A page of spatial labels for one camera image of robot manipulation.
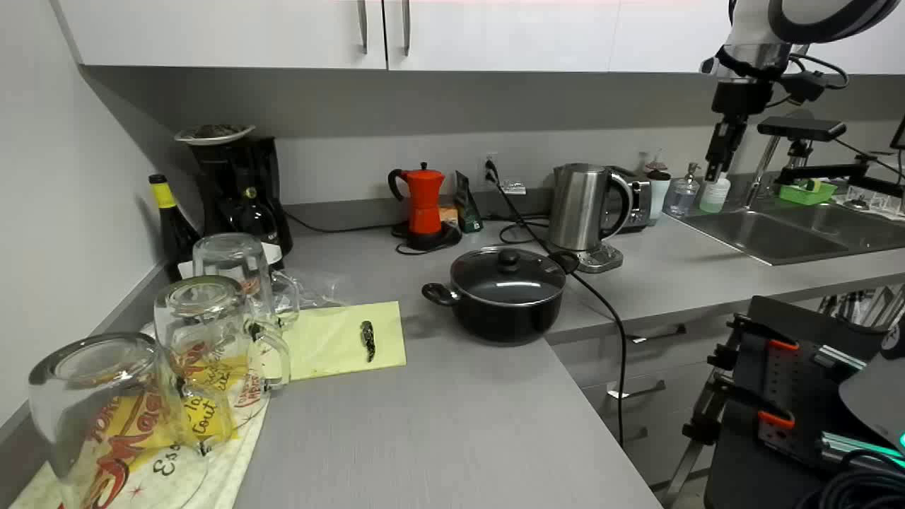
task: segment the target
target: lower cabinet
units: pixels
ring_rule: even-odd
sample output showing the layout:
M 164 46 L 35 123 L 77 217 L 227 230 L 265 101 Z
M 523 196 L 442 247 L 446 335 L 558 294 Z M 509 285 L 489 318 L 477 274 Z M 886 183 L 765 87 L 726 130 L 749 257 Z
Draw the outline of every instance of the lower cabinet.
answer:
M 630 330 L 637 340 L 627 346 L 622 434 L 627 459 L 650 487 L 673 479 L 688 446 L 683 426 L 711 376 L 708 357 L 731 337 L 726 322 L 731 313 L 722 313 Z M 620 337 L 615 328 L 558 335 L 550 342 L 616 435 Z M 711 455 L 708 446 L 697 473 L 711 467 Z

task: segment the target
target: cup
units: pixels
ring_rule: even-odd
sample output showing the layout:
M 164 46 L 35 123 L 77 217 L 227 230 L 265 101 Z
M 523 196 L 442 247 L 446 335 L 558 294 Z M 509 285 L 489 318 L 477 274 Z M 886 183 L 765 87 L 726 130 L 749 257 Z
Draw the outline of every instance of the cup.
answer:
M 190 277 L 152 303 L 159 342 L 185 391 L 185 434 L 199 449 L 236 435 L 264 411 L 264 380 L 251 369 L 247 298 L 230 277 Z
M 272 274 L 260 241 L 244 231 L 200 237 L 192 248 L 195 277 L 220 274 L 240 285 L 258 320 L 272 313 Z
M 288 384 L 288 347 L 282 328 L 301 313 L 301 282 L 268 272 L 260 241 L 244 231 L 200 237 L 192 248 L 195 274 L 220 274 L 240 285 L 250 299 L 250 337 L 254 369 L 265 394 Z
M 663 207 L 667 200 L 671 182 L 650 182 L 650 224 L 663 214 Z
M 125 487 L 181 452 L 175 374 L 141 335 L 87 337 L 38 361 L 29 411 L 67 509 L 131 504 Z

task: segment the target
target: stainless steel kettle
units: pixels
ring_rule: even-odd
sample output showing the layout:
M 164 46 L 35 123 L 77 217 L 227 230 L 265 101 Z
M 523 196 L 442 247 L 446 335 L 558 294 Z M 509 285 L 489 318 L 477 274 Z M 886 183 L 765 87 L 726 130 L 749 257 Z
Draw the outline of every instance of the stainless steel kettle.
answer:
M 608 189 L 622 199 L 616 221 L 603 230 Z M 620 231 L 633 210 L 630 188 L 616 166 L 567 164 L 554 171 L 554 213 L 550 224 L 550 247 L 574 251 L 579 272 L 608 272 L 622 265 L 622 251 L 605 247 L 603 237 Z

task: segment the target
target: green object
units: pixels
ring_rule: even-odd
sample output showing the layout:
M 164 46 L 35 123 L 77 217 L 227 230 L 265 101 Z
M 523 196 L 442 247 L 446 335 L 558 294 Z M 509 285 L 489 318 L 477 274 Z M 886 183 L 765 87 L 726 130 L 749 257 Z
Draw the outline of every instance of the green object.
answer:
M 830 205 L 834 192 L 837 188 L 830 182 L 787 183 L 780 188 L 780 200 L 815 207 Z
M 856 442 L 856 438 L 837 435 L 837 434 L 824 434 L 824 446 L 830 446 L 832 452 L 837 452 L 844 459 L 852 455 L 852 452 L 866 449 L 866 452 L 882 455 L 882 459 L 905 467 L 905 459 L 899 455 L 899 449 L 890 449 L 890 446 L 882 446 L 882 443 L 871 443 L 871 442 Z
M 482 231 L 482 230 L 483 230 L 483 221 L 482 221 L 482 213 L 477 213 L 477 205 L 475 205 L 470 178 L 461 176 L 461 173 L 455 173 L 455 196 L 452 196 L 452 205 L 455 205 L 455 210 L 458 210 L 458 230 L 461 230 L 461 231 Z

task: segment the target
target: black cooking pot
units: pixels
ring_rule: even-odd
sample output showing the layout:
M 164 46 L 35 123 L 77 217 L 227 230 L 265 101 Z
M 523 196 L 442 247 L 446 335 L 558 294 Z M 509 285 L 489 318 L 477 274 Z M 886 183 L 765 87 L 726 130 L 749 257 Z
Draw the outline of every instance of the black cooking pot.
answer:
M 421 294 L 455 312 L 458 322 L 489 342 L 531 342 L 554 326 L 567 272 L 534 251 L 482 248 L 461 255 L 452 282 L 427 282 Z

